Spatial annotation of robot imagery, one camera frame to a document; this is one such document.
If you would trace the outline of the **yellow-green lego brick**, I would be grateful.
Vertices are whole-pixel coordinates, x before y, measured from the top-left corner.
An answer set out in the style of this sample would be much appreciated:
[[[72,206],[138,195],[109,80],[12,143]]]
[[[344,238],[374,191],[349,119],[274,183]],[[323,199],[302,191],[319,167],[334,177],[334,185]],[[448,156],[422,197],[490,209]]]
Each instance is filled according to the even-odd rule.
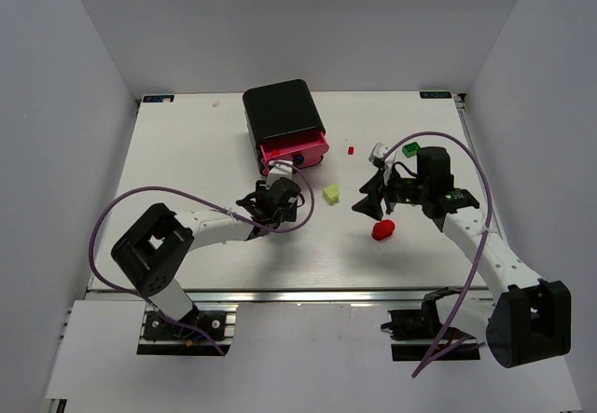
[[[337,183],[331,184],[323,188],[322,191],[323,198],[325,199],[326,203],[330,206],[338,203],[340,201],[340,187]]]

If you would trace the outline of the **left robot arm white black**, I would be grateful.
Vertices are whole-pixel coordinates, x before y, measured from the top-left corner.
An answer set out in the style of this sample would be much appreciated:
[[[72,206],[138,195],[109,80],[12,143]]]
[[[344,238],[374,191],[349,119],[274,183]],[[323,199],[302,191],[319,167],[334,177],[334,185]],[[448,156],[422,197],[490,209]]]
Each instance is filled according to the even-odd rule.
[[[250,214],[248,223],[228,213],[176,213],[155,203],[115,243],[111,256],[139,295],[172,320],[199,326],[200,311],[175,279],[187,254],[266,236],[282,223],[296,221],[303,200],[299,185],[281,177],[269,185],[258,181],[254,192],[237,201]]]

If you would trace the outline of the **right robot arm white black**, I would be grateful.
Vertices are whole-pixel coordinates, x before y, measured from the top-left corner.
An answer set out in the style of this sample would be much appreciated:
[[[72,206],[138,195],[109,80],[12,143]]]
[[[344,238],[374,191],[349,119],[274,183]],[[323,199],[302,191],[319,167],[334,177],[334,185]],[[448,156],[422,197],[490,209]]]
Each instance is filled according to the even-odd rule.
[[[510,368],[567,354],[571,349],[572,297],[563,282],[549,282],[529,268],[499,234],[485,225],[477,199],[454,184],[447,150],[427,146],[416,154],[417,172],[403,177],[388,146],[369,155],[377,167],[360,188],[364,198],[353,209],[377,221],[398,203],[421,207],[438,230],[465,255],[485,282],[493,303],[471,296],[460,301],[455,287],[424,296],[418,310],[394,310],[383,329],[394,340],[443,336],[447,325],[457,336],[487,344],[494,359]]]

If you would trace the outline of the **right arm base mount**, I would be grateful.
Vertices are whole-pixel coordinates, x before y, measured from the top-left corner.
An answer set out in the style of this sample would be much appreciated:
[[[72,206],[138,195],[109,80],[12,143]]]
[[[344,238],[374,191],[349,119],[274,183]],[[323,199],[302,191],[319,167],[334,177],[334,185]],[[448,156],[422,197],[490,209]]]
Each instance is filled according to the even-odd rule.
[[[423,297],[416,310],[388,310],[390,321],[380,326],[393,340],[391,353],[393,362],[419,362],[428,346],[439,332],[442,323],[437,314],[436,301],[447,296],[459,295],[461,289],[444,288]],[[465,336],[465,333],[451,326],[444,334],[434,353],[442,351]],[[476,341],[464,343],[457,349],[444,354],[439,361],[463,362],[480,360],[479,345]]]

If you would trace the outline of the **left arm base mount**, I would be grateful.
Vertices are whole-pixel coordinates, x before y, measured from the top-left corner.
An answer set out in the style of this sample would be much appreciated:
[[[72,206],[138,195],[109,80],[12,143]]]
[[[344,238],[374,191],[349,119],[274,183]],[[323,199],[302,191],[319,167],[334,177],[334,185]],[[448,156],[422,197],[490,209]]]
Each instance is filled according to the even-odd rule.
[[[224,357],[231,346],[236,324],[232,306],[198,305],[195,327],[200,332],[166,322],[154,309],[143,315],[136,353],[147,356]]]

